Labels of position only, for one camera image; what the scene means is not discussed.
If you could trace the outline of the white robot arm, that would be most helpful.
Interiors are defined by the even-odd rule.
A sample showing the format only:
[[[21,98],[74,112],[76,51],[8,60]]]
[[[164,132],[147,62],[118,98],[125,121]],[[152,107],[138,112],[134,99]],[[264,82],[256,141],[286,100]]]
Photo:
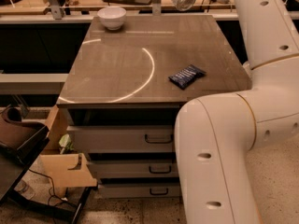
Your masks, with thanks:
[[[187,224],[261,224],[246,170],[255,147],[297,134],[299,35],[282,0],[235,0],[252,87],[178,112],[175,149]]]

